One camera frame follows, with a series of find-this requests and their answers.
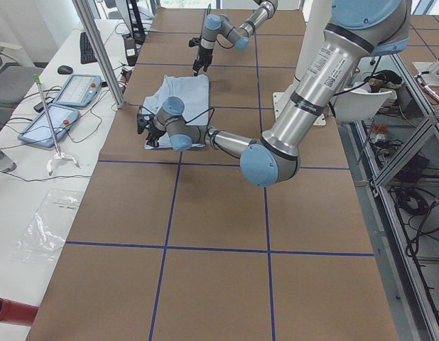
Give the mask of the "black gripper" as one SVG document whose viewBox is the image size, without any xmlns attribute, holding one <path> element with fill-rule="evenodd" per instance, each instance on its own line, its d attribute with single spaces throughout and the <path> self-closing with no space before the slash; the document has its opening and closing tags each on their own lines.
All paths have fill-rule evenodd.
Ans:
<svg viewBox="0 0 439 341">
<path fill-rule="evenodd" d="M 162 137 L 163 132 L 157 128 L 154 121 L 148 123 L 148 135 L 146 137 L 146 145 L 159 147 L 159 138 Z"/>
<path fill-rule="evenodd" d="M 212 62 L 212 54 L 213 49 L 204 48 L 202 46 L 199 47 L 197 60 L 193 63 L 193 76 L 197 77 L 199 75 L 199 71 L 202 68 L 202 63 L 205 63 L 203 66 L 203 71 L 207 72 L 208 67 Z"/>
</svg>

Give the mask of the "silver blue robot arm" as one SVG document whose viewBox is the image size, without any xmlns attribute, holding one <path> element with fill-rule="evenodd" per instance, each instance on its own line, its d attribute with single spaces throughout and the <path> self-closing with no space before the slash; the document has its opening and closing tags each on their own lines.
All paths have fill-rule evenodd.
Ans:
<svg viewBox="0 0 439 341">
<path fill-rule="evenodd" d="M 295 86 L 273 126 L 258 139 L 190 125 L 184 104 L 169 97 L 156 113 L 137 116 L 146 143 L 157 147 L 168 136 L 175 151 L 209 144 L 239 159 L 252 185 L 268 187 L 291 179 L 299 168 L 299 144 L 362 58 L 399 53 L 408 45 L 410 1 L 334 1 L 324 42 Z"/>
<path fill-rule="evenodd" d="M 233 48 L 243 50 L 248 46 L 249 39 L 256 33 L 257 28 L 271 19 L 278 8 L 277 0 L 255 1 L 255 3 L 259 5 L 258 9 L 239 27 L 234 26 L 226 15 L 212 13 L 206 15 L 200 37 L 192 38 L 188 42 L 190 48 L 198 47 L 193 63 L 194 76 L 198 76 L 201 69 L 206 72 L 211 65 L 218 35 L 228 40 Z"/>
</svg>

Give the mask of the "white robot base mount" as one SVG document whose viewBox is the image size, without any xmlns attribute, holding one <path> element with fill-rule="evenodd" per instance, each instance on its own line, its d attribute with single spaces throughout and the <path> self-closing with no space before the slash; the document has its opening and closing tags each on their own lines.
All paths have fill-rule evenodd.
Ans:
<svg viewBox="0 0 439 341">
<path fill-rule="evenodd" d="M 295 91 L 298 89 L 300 82 L 303 80 L 323 43 L 324 35 L 322 29 L 317 33 L 305 33 L 292 83 L 283 92 L 273 93 L 273 112 L 276 121 L 287 120 L 289 114 L 298 114 L 300 112 L 298 102 L 301 98 Z"/>
</svg>

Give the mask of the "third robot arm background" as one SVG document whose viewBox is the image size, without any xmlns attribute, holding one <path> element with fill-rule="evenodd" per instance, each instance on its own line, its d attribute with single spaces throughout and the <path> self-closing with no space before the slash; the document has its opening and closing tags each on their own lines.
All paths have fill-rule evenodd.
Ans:
<svg viewBox="0 0 439 341">
<path fill-rule="evenodd" d="M 413 62 L 422 83 L 428 86 L 439 86 L 439 57 L 435 62 Z"/>
</svg>

